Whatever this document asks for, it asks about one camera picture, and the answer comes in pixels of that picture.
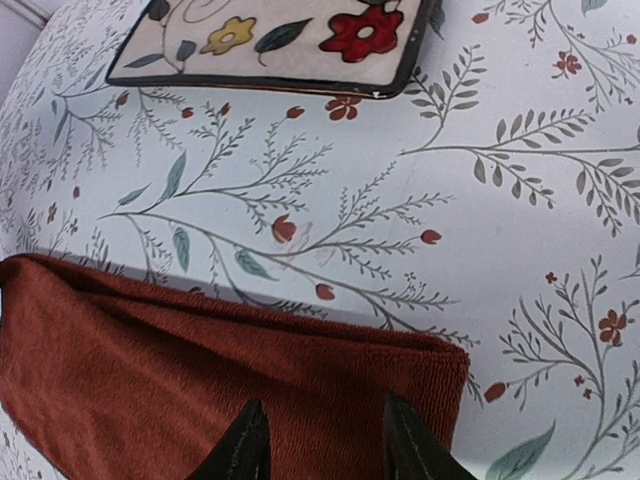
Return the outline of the dark red towel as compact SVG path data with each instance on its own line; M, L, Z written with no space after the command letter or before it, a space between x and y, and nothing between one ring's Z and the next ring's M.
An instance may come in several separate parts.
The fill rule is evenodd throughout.
M40 255L1 264L1 404L70 479L184 479L261 402L276 479L379 479L388 391L444 446L468 354Z

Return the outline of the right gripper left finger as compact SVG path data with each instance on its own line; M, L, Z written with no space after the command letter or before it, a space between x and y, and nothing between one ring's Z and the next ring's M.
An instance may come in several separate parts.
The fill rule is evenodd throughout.
M269 480L270 428L259 400L247 403L188 480Z

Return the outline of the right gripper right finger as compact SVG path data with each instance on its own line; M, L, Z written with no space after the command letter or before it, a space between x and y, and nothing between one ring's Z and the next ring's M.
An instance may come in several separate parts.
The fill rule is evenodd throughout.
M385 479L475 480L409 402L391 390L385 397L383 427Z

